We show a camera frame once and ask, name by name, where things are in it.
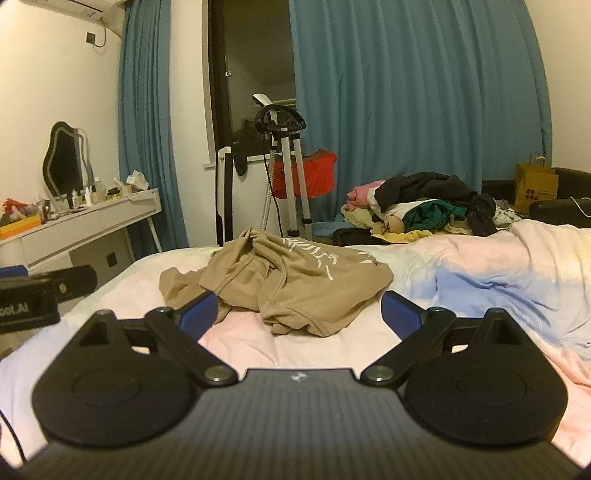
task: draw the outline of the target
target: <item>air conditioner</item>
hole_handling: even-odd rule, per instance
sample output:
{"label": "air conditioner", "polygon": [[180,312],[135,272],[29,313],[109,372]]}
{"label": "air conditioner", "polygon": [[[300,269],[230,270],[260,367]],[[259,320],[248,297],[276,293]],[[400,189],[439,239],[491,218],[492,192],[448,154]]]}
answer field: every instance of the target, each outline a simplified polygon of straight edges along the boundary
{"label": "air conditioner", "polygon": [[121,7],[126,0],[21,0],[29,5],[82,18],[91,22],[103,21],[112,31],[121,36],[125,11]]}

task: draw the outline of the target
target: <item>paper bag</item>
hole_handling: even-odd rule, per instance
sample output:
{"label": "paper bag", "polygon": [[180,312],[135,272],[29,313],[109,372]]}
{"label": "paper bag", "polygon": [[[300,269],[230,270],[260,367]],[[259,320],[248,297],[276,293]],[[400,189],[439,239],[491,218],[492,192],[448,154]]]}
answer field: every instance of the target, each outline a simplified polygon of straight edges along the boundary
{"label": "paper bag", "polygon": [[554,200],[558,192],[558,175],[545,166],[546,159],[537,157],[542,166],[518,163],[515,168],[515,206],[517,212],[529,213],[530,204],[539,200]]}

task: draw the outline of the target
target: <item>bedsheet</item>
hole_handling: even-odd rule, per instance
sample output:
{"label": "bedsheet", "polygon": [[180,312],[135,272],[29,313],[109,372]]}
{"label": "bedsheet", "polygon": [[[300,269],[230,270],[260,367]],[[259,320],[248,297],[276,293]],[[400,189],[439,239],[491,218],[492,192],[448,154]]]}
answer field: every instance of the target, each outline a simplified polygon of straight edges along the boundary
{"label": "bedsheet", "polygon": [[[441,305],[460,316],[506,308],[564,379],[569,406],[554,443],[580,465],[591,462],[589,295],[591,232],[532,220],[487,238],[432,236],[410,245],[356,247],[387,263],[389,289],[423,307]],[[160,272],[204,267],[215,248],[183,249],[144,258],[79,303],[63,321],[43,329],[0,362],[0,408],[28,456],[45,444],[31,408],[32,388],[47,365],[97,309],[120,318],[143,316],[163,302]],[[379,299],[347,328],[318,338],[303,332],[274,336],[254,312],[235,310],[200,343],[231,364],[248,368],[349,367],[359,374],[400,340],[381,319]],[[14,465],[17,451],[6,429],[0,454]]]}

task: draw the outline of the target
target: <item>red cloth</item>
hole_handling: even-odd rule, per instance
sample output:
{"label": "red cloth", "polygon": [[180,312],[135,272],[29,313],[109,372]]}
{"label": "red cloth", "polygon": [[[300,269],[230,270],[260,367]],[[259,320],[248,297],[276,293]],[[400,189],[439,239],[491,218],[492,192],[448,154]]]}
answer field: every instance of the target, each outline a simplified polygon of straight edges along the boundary
{"label": "red cloth", "polygon": [[[304,176],[308,198],[326,195],[335,187],[335,162],[336,155],[328,150],[318,150],[315,154],[304,157]],[[297,176],[297,166],[293,162],[291,163],[291,174],[294,179],[295,196],[299,197],[300,182]],[[282,161],[275,161],[272,192],[275,198],[287,198]]]}
{"label": "red cloth", "polygon": [[17,209],[21,209],[22,207],[26,207],[27,204],[26,203],[21,203],[18,202],[16,200],[13,199],[6,199],[4,200],[4,203],[2,204],[2,207],[4,208],[4,213],[12,213],[12,207],[16,207]]}

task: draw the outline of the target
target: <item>vanity table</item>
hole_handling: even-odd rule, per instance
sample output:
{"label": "vanity table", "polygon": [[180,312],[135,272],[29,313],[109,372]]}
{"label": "vanity table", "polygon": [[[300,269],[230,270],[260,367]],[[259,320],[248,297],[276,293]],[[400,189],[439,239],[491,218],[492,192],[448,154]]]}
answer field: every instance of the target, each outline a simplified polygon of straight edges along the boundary
{"label": "vanity table", "polygon": [[[79,213],[61,215],[45,225],[0,241],[0,267],[24,265],[30,274],[91,265],[98,287],[115,278],[134,261],[125,227],[147,220],[158,252],[162,252],[152,215],[162,211],[158,189],[100,202]],[[63,315],[81,299],[60,304]],[[16,349],[34,331],[0,336],[0,354]]]}

